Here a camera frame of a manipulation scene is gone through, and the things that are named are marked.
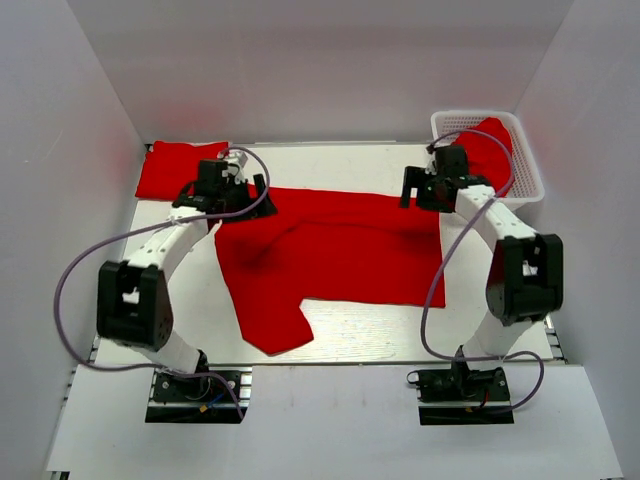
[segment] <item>robotic arm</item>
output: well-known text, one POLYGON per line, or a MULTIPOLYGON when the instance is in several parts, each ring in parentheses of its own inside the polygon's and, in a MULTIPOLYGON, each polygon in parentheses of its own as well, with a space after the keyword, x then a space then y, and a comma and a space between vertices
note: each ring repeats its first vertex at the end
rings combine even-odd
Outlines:
MULTIPOLYGON (((206 355, 173 329, 167 282, 194 245, 218 226, 206 219, 180 223, 181 218, 237 212, 256 200, 250 196, 243 175, 246 159, 243 152, 231 152, 224 161, 202 160, 198 178, 187 184, 172 204, 169 219, 175 221, 174 225, 154 232, 123 261, 106 262, 100 268, 97 329, 101 337, 132 348, 171 370, 207 370, 206 355)), ((260 196, 265 189, 262 175, 255 175, 254 182, 260 196)), ((267 196, 250 212, 225 221, 249 220, 276 212, 267 196)))
MULTIPOLYGON (((418 207, 455 212, 467 221, 495 195, 486 178, 469 174, 466 152, 457 145, 436 148, 427 169, 405 169, 402 207, 409 207, 414 189, 418 207)), ((482 399, 494 383, 505 386, 501 361, 474 359, 504 357, 526 330, 562 305, 562 241, 557 235, 539 234, 500 202, 473 228, 493 251, 485 289, 488 311, 444 376, 424 371, 411 382, 432 400, 482 399)))

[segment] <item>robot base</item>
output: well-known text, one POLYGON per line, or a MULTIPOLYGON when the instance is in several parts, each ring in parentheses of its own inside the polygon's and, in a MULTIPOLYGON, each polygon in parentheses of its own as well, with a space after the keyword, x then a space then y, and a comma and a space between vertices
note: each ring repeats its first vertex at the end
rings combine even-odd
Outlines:
POLYGON ((446 370, 411 372, 420 392, 420 425, 500 425, 512 424, 507 379, 502 368, 466 377, 461 383, 455 367, 446 370))
MULTIPOLYGON (((236 398, 240 398, 240 370, 216 370, 233 387, 236 398)), ((215 381, 207 381, 203 389, 193 389, 199 379, 183 380, 157 372, 151 388, 145 423, 240 423, 238 412, 227 389, 215 381), (201 411, 200 407, 217 399, 211 407, 201 411)))

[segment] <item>white wall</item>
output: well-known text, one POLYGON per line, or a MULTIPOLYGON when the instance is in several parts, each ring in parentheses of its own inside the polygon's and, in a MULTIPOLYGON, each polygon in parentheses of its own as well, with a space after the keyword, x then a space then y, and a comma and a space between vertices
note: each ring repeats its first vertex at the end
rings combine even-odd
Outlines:
POLYGON ((640 3, 576 0, 517 109, 565 243, 555 324, 583 363, 625 478, 640 478, 640 3))
MULTIPOLYGON (((57 278, 124 227, 141 141, 63 0, 0 14, 0 477, 41 478, 72 362, 53 325, 57 278)), ((64 314, 88 352, 96 271, 73 277, 64 314)))
POLYGON ((572 0, 69 0, 145 141, 424 139, 512 111, 572 0))

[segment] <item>plastic basket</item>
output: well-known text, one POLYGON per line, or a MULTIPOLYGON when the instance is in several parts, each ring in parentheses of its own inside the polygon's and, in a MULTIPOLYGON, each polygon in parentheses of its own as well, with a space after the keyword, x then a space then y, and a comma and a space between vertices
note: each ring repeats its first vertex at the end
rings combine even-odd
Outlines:
MULTIPOLYGON (((515 210, 527 203, 538 202, 544 197, 544 187, 540 180, 538 167, 527 143, 524 130, 518 118, 508 112, 496 112, 491 110, 448 110, 436 112, 431 116, 431 129, 433 138, 459 130, 461 128, 475 127, 488 117, 498 118, 504 128, 511 135, 513 145, 513 163, 515 165, 515 181, 507 196, 502 202, 511 210, 515 210)), ((452 136, 443 140, 443 144, 451 143, 456 139, 452 136)))

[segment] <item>folded red cloth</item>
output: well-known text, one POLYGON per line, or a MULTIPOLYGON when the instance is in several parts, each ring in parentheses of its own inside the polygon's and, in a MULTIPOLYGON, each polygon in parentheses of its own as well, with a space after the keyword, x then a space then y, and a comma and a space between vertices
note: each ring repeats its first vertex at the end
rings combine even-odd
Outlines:
MULTIPOLYGON (((396 197, 375 194, 272 188, 270 195, 277 215, 227 224, 215 237, 247 342, 276 354, 311 341, 299 308, 305 298, 422 305, 442 259, 436 213, 400 209, 396 197)), ((433 306, 444 306, 443 282, 433 306)))
POLYGON ((155 142, 142 166, 136 197, 175 200, 180 189, 198 176, 200 160, 217 158, 218 153, 228 146, 228 142, 199 146, 155 142))
MULTIPOLYGON (((507 147, 509 153, 513 152, 511 136, 497 118, 487 118, 471 129, 496 137, 507 147)), ((469 172, 472 175, 484 175, 496 192, 509 181, 511 165, 496 142, 482 135, 463 132, 453 143, 464 146, 469 160, 469 172)))

